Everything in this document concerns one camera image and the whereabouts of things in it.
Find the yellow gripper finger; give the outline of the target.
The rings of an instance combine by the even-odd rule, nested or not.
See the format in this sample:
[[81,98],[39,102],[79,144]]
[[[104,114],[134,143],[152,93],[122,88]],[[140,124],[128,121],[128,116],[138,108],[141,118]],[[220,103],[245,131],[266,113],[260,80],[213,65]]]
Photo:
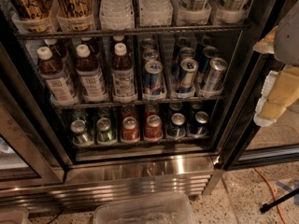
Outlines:
[[299,99],[299,67],[288,65],[282,71],[270,71],[261,95],[253,120],[260,127],[268,127]]
[[275,26],[264,38],[253,46],[253,50],[261,54],[273,54],[276,31],[277,27]]

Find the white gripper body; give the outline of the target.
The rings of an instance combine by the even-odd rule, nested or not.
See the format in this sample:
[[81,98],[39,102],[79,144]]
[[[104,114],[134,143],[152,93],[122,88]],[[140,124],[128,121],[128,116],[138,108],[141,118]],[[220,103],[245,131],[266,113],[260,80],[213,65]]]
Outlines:
[[299,1],[278,24],[274,55],[283,63],[299,65]]

